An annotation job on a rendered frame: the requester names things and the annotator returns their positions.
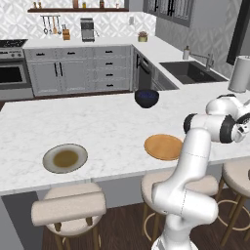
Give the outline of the dark blue bowl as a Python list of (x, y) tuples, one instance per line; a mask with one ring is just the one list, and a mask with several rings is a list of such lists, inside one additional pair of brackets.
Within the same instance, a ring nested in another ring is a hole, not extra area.
[(135, 101), (142, 108), (151, 108), (157, 104), (159, 93), (155, 90), (137, 90), (135, 92)]

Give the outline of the orange wooden plate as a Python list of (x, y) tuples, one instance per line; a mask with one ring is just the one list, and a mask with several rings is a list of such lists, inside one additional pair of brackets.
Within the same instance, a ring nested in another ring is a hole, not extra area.
[(183, 142), (171, 135), (157, 134), (145, 140), (146, 152), (160, 160), (176, 160), (179, 158)]

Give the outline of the black dishwasher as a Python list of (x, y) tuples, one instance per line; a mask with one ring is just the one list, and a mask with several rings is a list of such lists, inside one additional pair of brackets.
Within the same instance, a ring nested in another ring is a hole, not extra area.
[(151, 88), (152, 64), (142, 55), (136, 54), (136, 90)]

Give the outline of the beige stool with backrest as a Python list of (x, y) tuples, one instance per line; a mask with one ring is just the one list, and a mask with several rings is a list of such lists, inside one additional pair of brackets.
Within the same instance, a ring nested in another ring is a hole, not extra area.
[[(166, 215), (166, 213), (161, 212), (151, 200), (152, 185), (169, 179), (173, 173), (173, 170), (167, 170), (163, 172), (145, 174), (141, 181), (141, 192), (144, 201), (142, 235), (145, 235), (151, 243), (153, 243), (157, 238), (160, 217)], [(217, 180), (212, 175), (207, 175), (199, 181), (188, 183), (187, 188), (204, 193), (208, 196), (213, 196), (218, 192), (219, 185)], [(149, 236), (146, 230), (146, 224), (151, 217), (154, 218), (154, 223), (152, 236)]]
[(227, 185), (236, 193), (236, 199), (232, 201), (233, 205), (229, 212), (229, 224), (227, 225), (221, 218), (219, 220), (227, 229), (221, 240), (221, 245), (225, 246), (230, 233), (234, 230), (234, 224), (244, 207), (247, 199), (250, 199), (250, 157), (243, 159), (234, 159), (223, 164), (222, 177), (219, 182), (219, 190), (215, 197), (218, 203), (223, 203), (219, 200), (224, 185)]
[(106, 213), (105, 197), (95, 183), (54, 187), (31, 207), (31, 221), (46, 226), (58, 250), (71, 250), (69, 240), (93, 232), (94, 250), (101, 250), (98, 223)]

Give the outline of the grey plate with brown centre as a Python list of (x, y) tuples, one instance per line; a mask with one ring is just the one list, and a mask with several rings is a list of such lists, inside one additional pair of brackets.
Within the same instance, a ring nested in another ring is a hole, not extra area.
[(80, 145), (64, 144), (49, 149), (42, 160), (46, 170), (66, 174), (81, 168), (88, 159), (87, 150)]

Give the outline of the grey base cupboard run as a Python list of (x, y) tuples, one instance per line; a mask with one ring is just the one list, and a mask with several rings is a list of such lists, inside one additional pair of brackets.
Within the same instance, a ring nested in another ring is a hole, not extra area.
[(130, 88), (130, 46), (38, 48), (24, 53), (36, 96)]

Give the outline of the dark sink basin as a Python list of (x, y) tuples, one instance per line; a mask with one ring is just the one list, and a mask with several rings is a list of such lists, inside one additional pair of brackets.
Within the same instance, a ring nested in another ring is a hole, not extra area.
[(206, 71), (199, 62), (162, 62), (161, 65), (184, 85), (226, 81), (216, 72)]

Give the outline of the silver coffee machine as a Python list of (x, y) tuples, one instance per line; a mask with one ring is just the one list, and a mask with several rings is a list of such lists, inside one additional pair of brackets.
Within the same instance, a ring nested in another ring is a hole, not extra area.
[(94, 28), (94, 20), (92, 18), (82, 18), (80, 20), (81, 37), (83, 42), (94, 42), (97, 31)]

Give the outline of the silver tap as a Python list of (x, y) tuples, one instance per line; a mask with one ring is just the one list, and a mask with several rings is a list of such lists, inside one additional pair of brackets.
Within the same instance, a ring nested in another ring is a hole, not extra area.
[(210, 68), (214, 65), (213, 54), (208, 54), (207, 56), (198, 55), (195, 53), (189, 53), (191, 56), (199, 57), (206, 60), (205, 70), (210, 71)]

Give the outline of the steel oven with hob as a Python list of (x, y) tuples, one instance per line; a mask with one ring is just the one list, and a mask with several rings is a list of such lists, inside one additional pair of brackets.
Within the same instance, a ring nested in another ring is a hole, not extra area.
[(0, 40), (0, 101), (33, 98), (23, 45), (26, 39)]

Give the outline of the white paper towel roll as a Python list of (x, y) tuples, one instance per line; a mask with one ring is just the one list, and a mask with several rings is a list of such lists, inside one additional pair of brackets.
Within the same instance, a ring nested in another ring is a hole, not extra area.
[(229, 89), (235, 93), (245, 93), (250, 83), (250, 56), (238, 56), (229, 80)]

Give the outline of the grey glass-door wall cupboard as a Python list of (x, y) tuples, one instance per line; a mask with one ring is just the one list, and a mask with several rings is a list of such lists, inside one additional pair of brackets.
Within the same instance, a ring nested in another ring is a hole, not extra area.
[(190, 27), (194, 0), (144, 0), (143, 10), (158, 18)]

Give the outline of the brown wall shelf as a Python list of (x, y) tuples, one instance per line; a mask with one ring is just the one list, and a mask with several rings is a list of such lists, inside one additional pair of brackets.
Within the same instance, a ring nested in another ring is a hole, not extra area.
[(30, 8), (27, 10), (29, 13), (86, 13), (86, 12), (129, 12), (129, 9), (126, 8), (42, 8), (42, 9), (35, 9), (35, 8)]

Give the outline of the utensil rail with hanging tools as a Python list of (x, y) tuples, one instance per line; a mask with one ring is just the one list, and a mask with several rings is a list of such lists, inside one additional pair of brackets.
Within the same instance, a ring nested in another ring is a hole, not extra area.
[(43, 32), (45, 35), (48, 34), (58, 34), (61, 35), (60, 15), (42, 15), (43, 21)]

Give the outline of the black window frame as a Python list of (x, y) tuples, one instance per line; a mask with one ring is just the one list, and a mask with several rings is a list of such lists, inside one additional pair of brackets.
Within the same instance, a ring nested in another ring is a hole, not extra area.
[(234, 65), (240, 53), (249, 20), (250, 0), (242, 0), (227, 57), (227, 63), (230, 65)]

